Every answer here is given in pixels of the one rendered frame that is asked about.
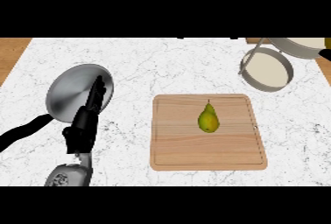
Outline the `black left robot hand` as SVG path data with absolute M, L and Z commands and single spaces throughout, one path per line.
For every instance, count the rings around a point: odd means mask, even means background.
M 67 154 L 90 153 L 91 151 L 95 141 L 98 112 L 104 93 L 104 82 L 101 76 L 98 76 L 88 90 L 87 102 L 78 108 L 70 126 L 64 127 L 61 131 Z

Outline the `wooden cutting board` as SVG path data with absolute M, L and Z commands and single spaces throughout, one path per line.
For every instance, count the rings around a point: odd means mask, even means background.
M 212 105 L 220 127 L 199 129 Z M 149 165 L 156 171 L 261 170 L 267 166 L 254 109 L 245 94 L 159 94 L 152 100 Z

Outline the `yellow-green pear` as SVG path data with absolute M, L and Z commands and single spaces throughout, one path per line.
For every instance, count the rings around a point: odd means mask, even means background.
M 209 103 L 205 104 L 203 111 L 199 114 L 197 125 L 199 129 L 206 133 L 212 133 L 220 127 L 218 117 Z

